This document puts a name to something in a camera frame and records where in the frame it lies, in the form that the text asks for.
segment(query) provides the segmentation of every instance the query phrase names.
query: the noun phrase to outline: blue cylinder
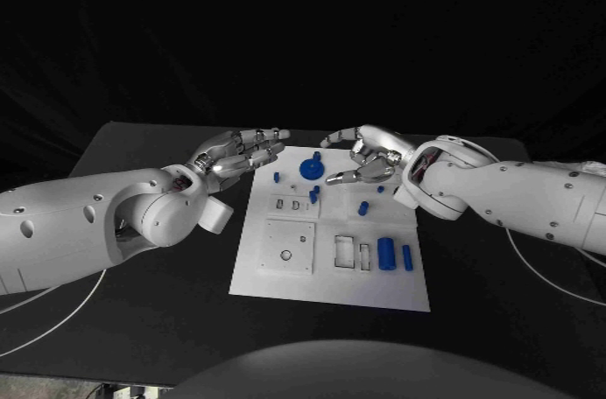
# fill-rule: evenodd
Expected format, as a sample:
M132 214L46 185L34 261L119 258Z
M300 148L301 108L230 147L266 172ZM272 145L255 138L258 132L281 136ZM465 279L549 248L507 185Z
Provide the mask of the blue cylinder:
M313 153L313 158L302 161L298 167L298 172L307 180L315 180L324 174L324 165L321 164L318 151Z
M357 214L362 215L362 216L366 215L367 210L369 210L369 203L366 201L363 201L359 204Z
M403 269L412 270L412 256L409 255L409 245L401 247L401 254L403 256Z
M393 239L382 237L376 240L377 247L377 268L380 270L395 269Z

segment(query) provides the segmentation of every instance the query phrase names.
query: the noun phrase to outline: white cable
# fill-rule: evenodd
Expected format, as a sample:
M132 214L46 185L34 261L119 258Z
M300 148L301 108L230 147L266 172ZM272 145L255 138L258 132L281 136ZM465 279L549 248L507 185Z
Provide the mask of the white cable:
M86 301L92 297L92 294L95 293L96 287L100 284L100 280L103 279L103 276L105 276L105 271L106 270L103 269L103 271L100 272L100 277L98 278L95 287L92 287L90 292L85 296L85 301L79 304L79 306L74 308L74 310L69 313L69 315L66 316L66 318L37 338L31 339L21 346L18 346L17 348L11 349L5 353L0 353L0 357L4 357L5 355L11 354L14 351L18 351L21 348L27 347L27 345L31 345L37 340L40 340L72 318L72 316L77 313L79 309L86 304Z
M499 159L496 158L496 156L476 143L473 143L471 141L467 141L465 139L460 138L460 141L467 144L470 147L473 147L478 152L481 152L481 154L486 154L489 156L489 158L491 160L494 160L494 162L499 162ZM569 292L568 290L564 290L555 283L552 283L545 276L542 276L542 274L530 267L530 264L528 263L526 259L523 258L523 256L520 255L520 252L517 251L517 246L515 245L515 241L510 238L510 231L507 228L504 228L504 231L507 232L507 237L509 237L509 243L510 246L513 247L515 253L519 256L520 261L523 262L523 264L526 265L528 269L535 273L536 277L552 287L555 288L555 290L559 290L561 292L565 292L565 294L568 294L569 296L578 298L579 300L588 301L590 303L594 303L595 305L603 305L606 307L606 303L603 303L601 301L592 300L590 298L585 298L584 296L579 296L578 294L574 294L572 292ZM601 261L598 261L584 250L575 248L578 250L578 252L587 257L587 259L590 259L590 261L594 261L600 266L603 266L606 268L606 263L603 263Z
M27 303L31 303L31 301L34 301L37 298L44 296L51 290L56 290L59 287L60 287L60 285L48 288L47 290L44 290L38 294L35 294L33 297L30 297L25 301L21 301L20 303L11 305L10 307L5 307L2 310L0 310L0 314L8 313L11 310L17 309L21 305L25 305Z

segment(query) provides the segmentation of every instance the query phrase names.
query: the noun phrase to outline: black table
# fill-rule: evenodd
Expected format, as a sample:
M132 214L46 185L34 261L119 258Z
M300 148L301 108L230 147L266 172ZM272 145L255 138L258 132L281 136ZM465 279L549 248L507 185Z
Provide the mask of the black table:
M226 129L111 122L72 176L181 164ZM317 146L326 134L294 130L287 144ZM432 136L406 138L419 144ZM473 141L500 159L528 160L519 142ZM385 340L465 355L575 395L600 396L606 309L565 296L533 276L502 228L471 211L451 222L418 210L431 313L229 296L250 183L249 173L216 196L235 208L223 233L197 227L175 246L147 251L109 269L80 312L44 339L0 359L1 372L173 386L262 347L301 340ZM513 237L533 266L559 277L564 286L572 281L578 293L594 295L574 250ZM67 284L0 317L0 352L66 316L96 278ZM1 297L0 307L25 296Z

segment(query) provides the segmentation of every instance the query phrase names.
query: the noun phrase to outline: white robotic arm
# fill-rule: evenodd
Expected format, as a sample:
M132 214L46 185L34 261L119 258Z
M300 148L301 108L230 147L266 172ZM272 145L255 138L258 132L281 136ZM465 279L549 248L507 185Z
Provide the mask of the white robotic arm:
M178 243L196 224L220 233L232 208L207 196L276 159L279 129L226 132L184 165L66 178L0 193L0 295L57 286Z
M372 125L343 129L321 142L357 140L350 157L360 165L327 177L327 185L379 182L393 168L402 183L393 199L445 220L470 207L490 223L543 240L606 254L606 178L532 163L499 162L477 145L439 136L414 147Z

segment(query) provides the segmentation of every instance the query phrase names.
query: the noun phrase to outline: white platform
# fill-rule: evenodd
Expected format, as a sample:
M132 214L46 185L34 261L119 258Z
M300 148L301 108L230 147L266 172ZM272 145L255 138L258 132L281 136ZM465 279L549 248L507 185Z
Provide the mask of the white platform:
M326 171L318 180L308 181L298 174L298 165L314 151L321 153ZM347 150L287 147L278 161L255 171L229 294L429 311L416 217L390 197L399 175L376 185L323 183L328 174L356 166ZM279 173L278 183L274 172ZM320 191L311 205L307 199L314 185ZM383 193L377 193L377 186L385 187ZM291 209L292 200L298 210ZM364 216L357 214L362 200L369 203ZM354 269L334 267L337 235L353 237ZM395 242L398 267L390 271L379 270L380 237ZM369 245L369 271L360 270L359 244ZM403 270L403 244L412 255L411 272ZM285 250L287 260L279 257Z

